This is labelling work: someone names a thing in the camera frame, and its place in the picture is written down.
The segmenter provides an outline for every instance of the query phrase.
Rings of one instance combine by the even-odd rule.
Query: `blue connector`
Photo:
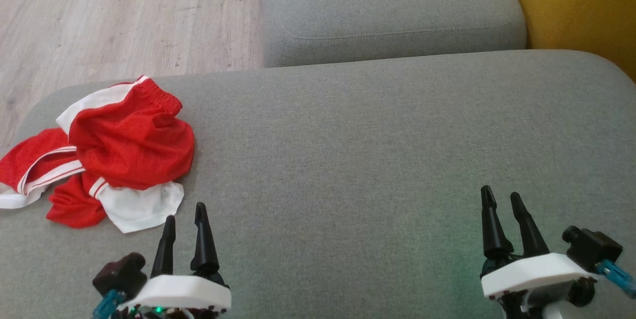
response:
[[[125,298],[126,294],[124,292],[118,292],[114,289],[109,290],[104,299],[99,302],[97,308],[93,310],[93,319],[109,319]]]
[[[598,265],[597,272],[604,275],[607,280],[618,285],[629,298],[636,299],[636,284],[634,284],[634,279],[627,272],[614,264],[614,262],[604,259]]]

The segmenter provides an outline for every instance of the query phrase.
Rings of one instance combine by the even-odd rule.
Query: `laminate floor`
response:
[[[260,25],[260,0],[2,0],[0,157],[60,88],[261,68]]]

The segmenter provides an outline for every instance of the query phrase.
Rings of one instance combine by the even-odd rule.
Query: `white fabric panel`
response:
[[[22,208],[36,202],[42,192],[46,190],[46,185],[33,189],[29,195],[19,194],[9,185],[0,183],[0,208]]]
[[[160,226],[168,215],[177,213],[183,186],[170,181],[146,190],[133,190],[105,184],[95,198],[101,201],[108,218],[120,231],[131,233]]]

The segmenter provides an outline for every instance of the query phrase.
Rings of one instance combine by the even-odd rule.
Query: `sofa seam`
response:
[[[274,11],[274,22],[278,25],[279,29],[284,33],[285,36],[291,38],[291,40],[299,41],[299,42],[308,42],[308,43],[336,43],[343,42],[347,40],[368,40],[374,38],[397,38],[418,34],[427,34],[427,33],[443,33],[443,32],[459,32],[459,31],[480,31],[486,29],[499,29],[509,25],[513,25],[519,22],[519,20],[512,20],[503,25],[489,26],[489,27],[473,27],[473,28],[448,28],[448,29],[429,29],[429,30],[413,30],[406,32],[377,32],[377,33],[363,33],[363,34],[352,34],[347,36],[333,36],[333,37],[302,37],[295,36],[291,34],[285,27],[280,23],[278,17],[278,11]]]

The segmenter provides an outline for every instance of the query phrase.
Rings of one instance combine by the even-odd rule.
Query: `sofa cushion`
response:
[[[517,0],[263,0],[266,66],[523,49]]]
[[[636,272],[636,86],[582,52],[518,50],[157,79],[197,136],[182,179],[175,273],[189,273],[207,204],[231,318],[499,318],[483,297],[479,188],[492,186],[521,252],[518,191],[552,251],[570,224],[625,246]],[[112,83],[41,101],[18,139]],[[0,212],[6,318],[86,318],[91,280],[161,228],[70,229],[44,199]],[[590,318],[632,319],[601,282]]]

